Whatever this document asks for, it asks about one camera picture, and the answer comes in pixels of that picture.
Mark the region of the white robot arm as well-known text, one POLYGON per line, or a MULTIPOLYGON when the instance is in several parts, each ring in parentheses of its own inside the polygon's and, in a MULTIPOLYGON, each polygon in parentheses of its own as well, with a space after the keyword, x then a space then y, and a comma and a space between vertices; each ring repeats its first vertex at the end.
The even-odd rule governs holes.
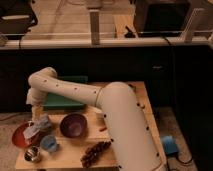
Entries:
POLYGON ((166 171, 145 114, 132 88, 123 82, 104 87, 62 81, 52 67, 28 77, 27 104, 42 104, 48 92, 99 108, 119 171, 166 171))

